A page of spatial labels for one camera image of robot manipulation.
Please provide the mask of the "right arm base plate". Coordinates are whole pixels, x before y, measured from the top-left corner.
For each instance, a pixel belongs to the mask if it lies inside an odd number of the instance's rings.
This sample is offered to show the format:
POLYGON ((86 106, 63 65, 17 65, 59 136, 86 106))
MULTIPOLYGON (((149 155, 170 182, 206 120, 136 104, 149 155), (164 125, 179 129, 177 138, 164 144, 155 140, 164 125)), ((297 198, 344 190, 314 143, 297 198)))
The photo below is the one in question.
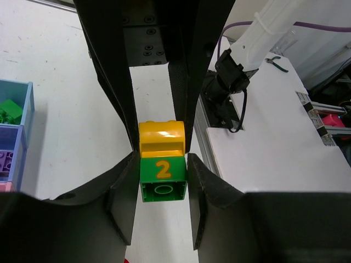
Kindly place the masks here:
POLYGON ((240 124, 240 119, 241 115, 237 112, 231 97, 222 104, 215 104, 210 102, 204 93, 200 94, 195 117, 199 129, 220 128, 232 132, 238 128, 244 130, 244 124, 240 124))

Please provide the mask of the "green lego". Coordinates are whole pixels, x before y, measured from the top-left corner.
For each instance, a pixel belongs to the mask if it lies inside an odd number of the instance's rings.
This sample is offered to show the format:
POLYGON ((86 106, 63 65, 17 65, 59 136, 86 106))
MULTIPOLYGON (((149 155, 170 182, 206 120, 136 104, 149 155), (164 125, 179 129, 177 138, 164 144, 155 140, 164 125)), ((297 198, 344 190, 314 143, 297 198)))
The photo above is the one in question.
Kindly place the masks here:
POLYGON ((140 160, 143 202, 180 201, 185 197, 188 174, 184 156, 140 160))

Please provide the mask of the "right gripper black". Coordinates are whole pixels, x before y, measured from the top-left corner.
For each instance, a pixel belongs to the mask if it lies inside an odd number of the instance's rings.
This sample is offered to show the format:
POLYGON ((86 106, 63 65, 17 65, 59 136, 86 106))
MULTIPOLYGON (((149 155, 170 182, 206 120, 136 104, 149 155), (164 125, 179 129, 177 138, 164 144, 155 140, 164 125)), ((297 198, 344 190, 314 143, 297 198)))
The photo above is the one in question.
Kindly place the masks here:
POLYGON ((234 1, 74 1, 98 82, 134 151, 138 121, 129 67, 168 63, 175 116, 191 146, 197 100, 234 1))

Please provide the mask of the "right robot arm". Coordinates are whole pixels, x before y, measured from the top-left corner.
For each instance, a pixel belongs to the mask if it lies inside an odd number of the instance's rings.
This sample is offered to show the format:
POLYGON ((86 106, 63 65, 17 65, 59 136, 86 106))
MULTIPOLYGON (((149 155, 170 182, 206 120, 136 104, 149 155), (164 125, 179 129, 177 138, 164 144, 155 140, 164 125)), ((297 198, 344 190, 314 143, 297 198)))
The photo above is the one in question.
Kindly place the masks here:
POLYGON ((233 1, 74 1, 98 82, 121 118, 133 151, 140 128, 129 69, 167 65, 176 119, 190 149, 195 108, 203 96, 221 111, 231 94, 245 92, 268 51, 298 21, 302 1, 269 1, 244 34, 207 69, 233 1))

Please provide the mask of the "purple green lego block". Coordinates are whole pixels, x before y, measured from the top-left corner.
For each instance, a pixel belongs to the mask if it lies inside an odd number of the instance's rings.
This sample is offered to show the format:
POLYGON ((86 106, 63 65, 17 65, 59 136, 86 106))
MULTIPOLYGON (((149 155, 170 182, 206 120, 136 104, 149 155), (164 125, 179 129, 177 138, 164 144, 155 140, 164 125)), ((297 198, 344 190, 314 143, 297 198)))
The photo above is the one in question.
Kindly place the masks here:
POLYGON ((13 151, 0 151, 0 171, 1 177, 7 178, 10 173, 11 164, 13 160, 13 151))

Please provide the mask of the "yellow striped lego block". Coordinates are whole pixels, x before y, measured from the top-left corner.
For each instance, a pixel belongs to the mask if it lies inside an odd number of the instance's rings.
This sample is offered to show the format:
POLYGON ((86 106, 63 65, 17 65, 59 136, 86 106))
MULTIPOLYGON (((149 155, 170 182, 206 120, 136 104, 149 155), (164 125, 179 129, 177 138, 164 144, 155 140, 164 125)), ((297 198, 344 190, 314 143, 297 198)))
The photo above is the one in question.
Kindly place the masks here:
POLYGON ((184 156, 185 147, 185 128, 182 121, 139 123, 141 158, 184 156))

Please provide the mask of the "green lego brick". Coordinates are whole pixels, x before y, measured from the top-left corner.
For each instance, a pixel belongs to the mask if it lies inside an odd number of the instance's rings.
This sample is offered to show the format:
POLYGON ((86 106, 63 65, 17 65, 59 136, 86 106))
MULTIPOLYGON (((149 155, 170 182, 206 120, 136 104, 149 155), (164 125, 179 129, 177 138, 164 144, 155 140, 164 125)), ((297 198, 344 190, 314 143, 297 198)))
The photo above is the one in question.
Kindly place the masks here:
POLYGON ((19 125, 23 109, 14 101, 8 99, 1 103, 1 123, 19 125))

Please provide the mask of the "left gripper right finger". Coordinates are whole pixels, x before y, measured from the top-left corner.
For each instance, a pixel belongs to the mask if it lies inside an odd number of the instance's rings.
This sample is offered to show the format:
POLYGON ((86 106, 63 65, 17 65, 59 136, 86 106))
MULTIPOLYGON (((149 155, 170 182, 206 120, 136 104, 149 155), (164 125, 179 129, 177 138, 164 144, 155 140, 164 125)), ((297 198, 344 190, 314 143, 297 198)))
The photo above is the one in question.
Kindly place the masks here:
POLYGON ((350 262, 350 194, 242 193, 188 154, 199 262, 350 262))

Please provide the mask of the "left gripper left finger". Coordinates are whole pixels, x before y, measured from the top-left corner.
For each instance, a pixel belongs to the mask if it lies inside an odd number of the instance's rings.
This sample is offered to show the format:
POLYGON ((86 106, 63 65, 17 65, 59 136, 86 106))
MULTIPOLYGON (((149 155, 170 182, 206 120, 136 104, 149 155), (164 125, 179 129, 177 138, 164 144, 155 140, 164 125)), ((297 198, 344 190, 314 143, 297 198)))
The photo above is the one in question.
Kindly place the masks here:
POLYGON ((54 200, 1 193, 1 262, 123 262, 131 244, 140 154, 54 200))

